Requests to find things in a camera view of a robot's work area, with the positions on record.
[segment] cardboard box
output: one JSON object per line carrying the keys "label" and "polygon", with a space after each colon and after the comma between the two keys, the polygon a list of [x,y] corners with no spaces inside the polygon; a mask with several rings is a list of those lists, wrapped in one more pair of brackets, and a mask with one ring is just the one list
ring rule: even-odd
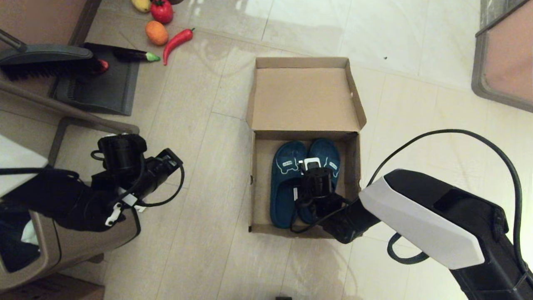
{"label": "cardboard box", "polygon": [[54,274],[0,295],[0,300],[103,300],[104,286]]}
{"label": "cardboard box", "polygon": [[[341,154],[336,192],[354,199],[360,191],[358,132],[366,123],[347,58],[257,58],[246,121],[254,131],[249,231],[287,237],[331,238],[319,226],[302,234],[270,220],[270,179],[277,149],[290,140],[307,146],[330,138]],[[301,221],[295,228],[306,225]]]}

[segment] yellow fruit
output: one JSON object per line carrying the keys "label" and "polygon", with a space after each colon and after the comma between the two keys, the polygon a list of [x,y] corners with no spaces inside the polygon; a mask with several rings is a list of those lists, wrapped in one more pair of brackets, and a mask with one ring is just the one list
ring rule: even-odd
{"label": "yellow fruit", "polygon": [[150,11],[150,0],[132,0],[132,4],[140,12]]}
{"label": "yellow fruit", "polygon": [[168,42],[168,32],[165,26],[158,21],[150,21],[146,24],[146,35],[154,45],[163,46]]}

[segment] tomato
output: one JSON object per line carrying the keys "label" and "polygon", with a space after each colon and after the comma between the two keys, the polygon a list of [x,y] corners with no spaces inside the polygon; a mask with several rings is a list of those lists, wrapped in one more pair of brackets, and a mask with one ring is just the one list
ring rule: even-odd
{"label": "tomato", "polygon": [[167,24],[174,17],[174,10],[168,0],[152,0],[150,12],[154,20]]}

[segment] orange fruit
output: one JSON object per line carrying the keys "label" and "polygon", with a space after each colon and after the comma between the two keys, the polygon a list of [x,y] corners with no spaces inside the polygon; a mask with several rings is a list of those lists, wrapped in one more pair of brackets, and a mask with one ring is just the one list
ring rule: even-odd
{"label": "orange fruit", "polygon": [[165,26],[158,21],[150,21],[144,29],[146,35],[154,45],[163,46],[168,42],[168,32]]}

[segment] slipper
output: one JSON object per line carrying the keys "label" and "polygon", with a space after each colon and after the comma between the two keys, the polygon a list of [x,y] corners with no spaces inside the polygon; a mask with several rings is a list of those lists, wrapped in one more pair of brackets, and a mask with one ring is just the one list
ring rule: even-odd
{"label": "slipper", "polygon": [[300,141],[283,144],[272,161],[270,187],[270,218],[274,226],[289,228],[294,213],[294,187],[300,185],[303,175],[298,161],[304,160],[306,149]]}
{"label": "slipper", "polygon": [[[313,142],[313,144],[311,144],[307,157],[318,157],[322,167],[332,170],[332,187],[333,192],[335,192],[338,182],[338,174],[341,170],[341,156],[338,153],[335,143],[330,139],[317,139]],[[308,207],[299,209],[298,215],[300,219],[307,224],[311,224],[316,221]]]}

